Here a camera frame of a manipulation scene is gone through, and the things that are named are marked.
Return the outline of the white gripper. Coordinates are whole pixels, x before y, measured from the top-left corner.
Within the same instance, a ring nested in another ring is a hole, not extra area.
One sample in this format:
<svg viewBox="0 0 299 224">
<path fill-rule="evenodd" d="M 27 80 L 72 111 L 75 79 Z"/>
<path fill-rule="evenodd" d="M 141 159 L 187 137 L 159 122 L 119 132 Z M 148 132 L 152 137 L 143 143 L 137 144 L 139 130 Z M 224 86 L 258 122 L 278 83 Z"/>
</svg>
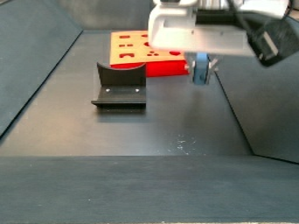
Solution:
<svg viewBox="0 0 299 224">
<path fill-rule="evenodd" d="M 235 14 L 255 12 L 284 18 L 290 0 L 153 0 L 148 18 L 151 47 L 186 52 L 186 69 L 194 81 L 195 53 L 254 55 L 248 36 Z M 208 56 L 207 82 L 219 71 L 220 55 Z"/>
</svg>

